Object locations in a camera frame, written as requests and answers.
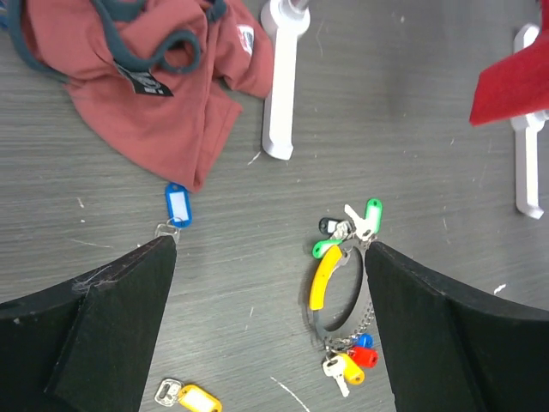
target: silver key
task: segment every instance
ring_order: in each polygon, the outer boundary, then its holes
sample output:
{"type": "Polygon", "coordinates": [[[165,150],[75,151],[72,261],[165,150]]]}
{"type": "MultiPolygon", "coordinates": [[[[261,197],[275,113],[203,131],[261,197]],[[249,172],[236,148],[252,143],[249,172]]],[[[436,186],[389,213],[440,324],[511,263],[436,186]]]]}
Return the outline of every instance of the silver key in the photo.
{"type": "Polygon", "coordinates": [[[154,400],[162,406],[168,408],[175,405],[179,401],[179,391],[183,388],[183,384],[175,379],[164,379],[160,383],[160,387],[154,395],[154,400]]]}
{"type": "Polygon", "coordinates": [[[340,221],[335,225],[335,231],[329,237],[330,239],[346,239],[347,236],[352,232],[353,228],[349,221],[340,221]]]}
{"type": "Polygon", "coordinates": [[[351,218],[354,225],[354,235],[364,242],[368,242],[374,237],[376,223],[362,219],[354,209],[348,204],[345,205],[345,213],[351,218]]]}
{"type": "Polygon", "coordinates": [[[175,244],[179,242],[179,235],[181,234],[181,230],[179,227],[175,227],[170,224],[170,221],[167,223],[161,223],[156,227],[156,230],[154,230],[154,237],[158,238],[160,236],[172,236],[173,240],[175,241],[175,244]]]}
{"type": "Polygon", "coordinates": [[[335,382],[340,387],[343,397],[348,397],[349,388],[343,378],[343,371],[345,371],[345,360],[339,355],[327,359],[323,363],[323,370],[326,376],[330,376],[335,379],[335,382]]]}

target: clothing label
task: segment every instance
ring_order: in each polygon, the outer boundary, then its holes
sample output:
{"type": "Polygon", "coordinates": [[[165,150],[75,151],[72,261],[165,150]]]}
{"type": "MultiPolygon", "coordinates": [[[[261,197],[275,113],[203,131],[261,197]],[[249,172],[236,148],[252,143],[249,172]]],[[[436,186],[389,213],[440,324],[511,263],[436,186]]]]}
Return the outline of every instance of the clothing label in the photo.
{"type": "Polygon", "coordinates": [[[115,62],[118,72],[131,82],[134,92],[161,97],[172,97],[173,93],[166,84],[160,83],[150,71],[129,71],[115,62]]]}
{"type": "Polygon", "coordinates": [[[250,54],[254,52],[254,29],[253,27],[246,26],[245,24],[237,25],[238,37],[240,38],[240,44],[242,48],[250,54]]]}

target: gray strap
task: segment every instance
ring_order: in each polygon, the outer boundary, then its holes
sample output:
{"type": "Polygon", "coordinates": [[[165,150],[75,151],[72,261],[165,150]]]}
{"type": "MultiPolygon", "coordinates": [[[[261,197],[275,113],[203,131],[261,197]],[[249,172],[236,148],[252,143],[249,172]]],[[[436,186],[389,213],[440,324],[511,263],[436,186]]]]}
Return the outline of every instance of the gray strap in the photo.
{"type": "Polygon", "coordinates": [[[53,77],[60,82],[67,82],[69,78],[66,75],[41,63],[30,50],[28,50],[27,42],[25,41],[21,28],[22,3],[23,0],[9,0],[8,4],[8,33],[15,51],[31,69],[53,77]]]}
{"type": "Polygon", "coordinates": [[[133,54],[120,37],[114,20],[109,13],[109,10],[115,9],[118,17],[129,18],[131,15],[130,11],[132,10],[128,8],[118,9],[118,6],[114,3],[119,2],[113,0],[92,0],[92,4],[95,6],[97,13],[100,15],[101,22],[103,23],[106,43],[115,62],[129,71],[148,71],[151,70],[155,64],[160,64],[162,69],[171,73],[190,73],[198,67],[201,54],[200,44],[198,43],[196,35],[189,30],[178,30],[171,33],[162,43],[160,43],[153,56],[150,58],[139,58],[133,54]],[[166,52],[178,42],[188,43],[193,48],[194,60],[188,66],[174,67],[164,58],[166,52]]]}
{"type": "MultiPolygon", "coordinates": [[[[52,76],[62,82],[69,79],[63,73],[41,63],[28,49],[21,28],[21,14],[24,0],[9,0],[8,6],[8,30],[9,37],[15,50],[21,59],[31,68],[38,72],[52,76]]],[[[151,58],[139,58],[134,55],[123,42],[114,24],[115,21],[133,21],[142,12],[146,0],[134,2],[123,2],[120,0],[91,0],[97,10],[103,31],[105,33],[107,47],[114,60],[130,71],[148,71],[155,64],[160,64],[162,69],[171,73],[190,73],[198,68],[201,57],[198,38],[190,30],[178,30],[171,33],[156,49],[151,58]],[[193,49],[194,60],[188,66],[171,66],[164,58],[166,52],[177,43],[184,42],[193,49]]],[[[224,0],[212,1],[212,7],[207,10],[206,16],[209,21],[218,21],[226,13],[224,0]]]]}

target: green key tag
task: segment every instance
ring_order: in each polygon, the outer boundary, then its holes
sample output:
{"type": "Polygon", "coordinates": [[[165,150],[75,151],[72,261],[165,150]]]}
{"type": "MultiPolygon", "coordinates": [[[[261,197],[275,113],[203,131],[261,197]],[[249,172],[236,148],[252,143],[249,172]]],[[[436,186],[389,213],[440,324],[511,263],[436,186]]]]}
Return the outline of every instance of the green key tag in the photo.
{"type": "Polygon", "coordinates": [[[342,239],[327,239],[317,242],[312,248],[312,256],[315,259],[322,259],[324,254],[328,251],[333,245],[339,245],[343,240],[342,239]]]}
{"type": "Polygon", "coordinates": [[[376,199],[375,197],[370,199],[366,204],[366,211],[365,211],[364,218],[365,220],[372,222],[372,226],[375,228],[374,233],[379,232],[379,228],[381,227],[382,217],[383,217],[383,203],[381,202],[381,200],[376,199]]]}

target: black key tag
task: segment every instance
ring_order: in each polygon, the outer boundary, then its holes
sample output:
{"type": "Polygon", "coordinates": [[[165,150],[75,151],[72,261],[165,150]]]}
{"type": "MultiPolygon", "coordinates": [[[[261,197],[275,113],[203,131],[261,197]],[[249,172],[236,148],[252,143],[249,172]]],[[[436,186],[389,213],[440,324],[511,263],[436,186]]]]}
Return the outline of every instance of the black key tag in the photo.
{"type": "Polygon", "coordinates": [[[330,236],[335,232],[335,227],[340,222],[342,221],[338,219],[332,219],[331,217],[323,217],[318,222],[318,230],[320,230],[320,233],[330,236]]]}
{"type": "Polygon", "coordinates": [[[149,96],[173,97],[173,93],[166,84],[160,83],[150,71],[130,71],[118,63],[114,63],[118,72],[128,79],[137,94],[149,96]]]}

